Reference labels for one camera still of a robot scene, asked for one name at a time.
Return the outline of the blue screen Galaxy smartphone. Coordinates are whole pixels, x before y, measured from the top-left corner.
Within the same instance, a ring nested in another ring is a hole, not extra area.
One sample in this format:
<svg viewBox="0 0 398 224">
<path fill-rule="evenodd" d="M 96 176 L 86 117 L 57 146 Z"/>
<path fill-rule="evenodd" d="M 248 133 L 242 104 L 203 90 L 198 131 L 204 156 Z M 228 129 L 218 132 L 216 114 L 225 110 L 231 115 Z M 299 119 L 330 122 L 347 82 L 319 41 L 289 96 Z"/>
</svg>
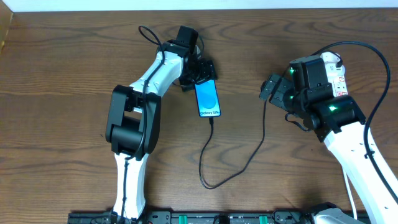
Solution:
<svg viewBox="0 0 398 224">
<path fill-rule="evenodd" d="M 195 85 L 195 95 L 198 114 L 201 118 L 221 116 L 221 107 L 214 80 L 208 80 L 200 85 Z"/>
</svg>

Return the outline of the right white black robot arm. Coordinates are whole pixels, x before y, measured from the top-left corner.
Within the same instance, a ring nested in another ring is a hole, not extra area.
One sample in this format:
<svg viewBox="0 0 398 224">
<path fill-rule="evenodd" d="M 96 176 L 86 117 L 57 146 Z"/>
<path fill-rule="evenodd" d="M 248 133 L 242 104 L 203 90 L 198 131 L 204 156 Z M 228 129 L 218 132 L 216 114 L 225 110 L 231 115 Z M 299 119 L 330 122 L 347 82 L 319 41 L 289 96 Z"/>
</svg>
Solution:
<svg viewBox="0 0 398 224">
<path fill-rule="evenodd" d="M 348 95 L 341 57 L 324 52 L 290 62 L 290 78 L 272 74 L 260 99 L 301 118 L 336 157 L 359 195 L 371 223 L 397 223 L 397 177 L 376 146 L 366 117 Z"/>
</svg>

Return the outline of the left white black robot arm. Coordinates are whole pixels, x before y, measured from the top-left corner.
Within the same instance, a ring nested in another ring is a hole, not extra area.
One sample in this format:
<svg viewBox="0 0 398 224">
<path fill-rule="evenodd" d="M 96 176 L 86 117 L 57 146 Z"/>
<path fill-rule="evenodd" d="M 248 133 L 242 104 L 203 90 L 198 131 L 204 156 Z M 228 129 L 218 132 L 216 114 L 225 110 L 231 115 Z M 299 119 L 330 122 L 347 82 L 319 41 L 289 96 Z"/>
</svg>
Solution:
<svg viewBox="0 0 398 224">
<path fill-rule="evenodd" d="M 178 80 L 182 91 L 190 91 L 217 78 L 213 62 L 201 56 L 198 39 L 198 32 L 186 26 L 166 42 L 153 36 L 153 64 L 140 79 L 112 92 L 105 138 L 114 152 L 118 189 L 111 223 L 137 223 L 144 212 L 146 164 L 159 138 L 162 97 L 169 87 Z"/>
</svg>

